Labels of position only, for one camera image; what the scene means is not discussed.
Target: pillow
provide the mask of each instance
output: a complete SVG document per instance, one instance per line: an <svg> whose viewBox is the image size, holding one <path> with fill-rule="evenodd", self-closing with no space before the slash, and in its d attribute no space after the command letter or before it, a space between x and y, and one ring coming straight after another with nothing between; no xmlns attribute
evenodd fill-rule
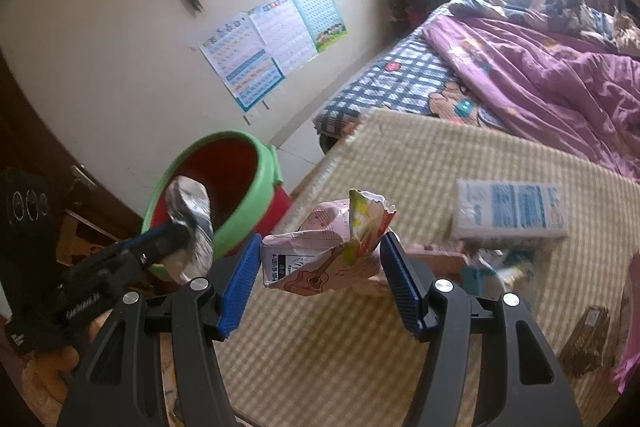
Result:
<svg viewBox="0 0 640 427"><path fill-rule="evenodd" d="M618 53L640 58L640 28L631 17L617 9L613 17L613 41Z"/></svg>

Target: bed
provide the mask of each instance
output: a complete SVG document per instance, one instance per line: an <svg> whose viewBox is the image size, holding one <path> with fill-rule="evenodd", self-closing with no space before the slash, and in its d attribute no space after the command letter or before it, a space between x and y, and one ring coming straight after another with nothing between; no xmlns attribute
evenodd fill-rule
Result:
<svg viewBox="0 0 640 427"><path fill-rule="evenodd" d="M314 118L321 136L339 139L349 124L369 107L400 112L459 118L507 130L484 107L423 38L423 30L439 15L450 15L448 4L435 9L426 22L402 39L387 54L344 86ZM456 104L465 101L456 110Z"/></svg>
<svg viewBox="0 0 640 427"><path fill-rule="evenodd" d="M494 128L640 178L639 56L634 21L584 0L451 0L314 124L339 139L365 108L384 107ZM621 104L634 107L622 114Z"/></svg>

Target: guitar print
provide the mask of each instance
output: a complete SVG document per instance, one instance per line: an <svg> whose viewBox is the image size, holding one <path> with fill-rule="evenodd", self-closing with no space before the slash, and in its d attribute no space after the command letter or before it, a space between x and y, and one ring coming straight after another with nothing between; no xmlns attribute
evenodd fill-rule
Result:
<svg viewBox="0 0 640 427"><path fill-rule="evenodd" d="M296 273L296 278L287 282L284 289L288 292L297 293L298 295L310 296L322 293L322 286L329 280L326 273L331 263L338 258L344 251L345 245L335 247L331 255L322 263L318 269L313 271L300 270Z"/></svg>

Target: wall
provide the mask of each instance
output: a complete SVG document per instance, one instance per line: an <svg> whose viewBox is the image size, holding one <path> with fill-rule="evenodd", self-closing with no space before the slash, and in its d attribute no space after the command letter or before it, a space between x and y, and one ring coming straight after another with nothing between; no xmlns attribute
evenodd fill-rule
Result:
<svg viewBox="0 0 640 427"><path fill-rule="evenodd" d="M78 161L142 213L165 167L206 134L270 140L388 40L382 0L335 0L349 34L295 71L251 127L197 49L212 28L266 0L0 0L0 46L36 111Z"/></svg>

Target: silver screw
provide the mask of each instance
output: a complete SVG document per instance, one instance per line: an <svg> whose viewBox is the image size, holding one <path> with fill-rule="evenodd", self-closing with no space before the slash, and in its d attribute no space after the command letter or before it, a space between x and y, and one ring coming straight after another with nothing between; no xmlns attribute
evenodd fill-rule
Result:
<svg viewBox="0 0 640 427"><path fill-rule="evenodd" d="M451 281L447 281L446 279L438 279L435 283L435 286L443 293L449 293L453 289L453 283Z"/></svg>
<svg viewBox="0 0 640 427"><path fill-rule="evenodd" d="M124 302L125 304L133 304L138 302L138 299L140 299L140 295L138 295L138 292L127 292L122 296L122 302Z"/></svg>
<svg viewBox="0 0 640 427"><path fill-rule="evenodd" d="M507 306L517 306L520 304L520 298L515 293L505 293L502 300Z"/></svg>
<svg viewBox="0 0 640 427"><path fill-rule="evenodd" d="M209 286L209 281L204 279L204 277L198 277L189 283L192 290L200 291L204 290L207 286Z"/></svg>

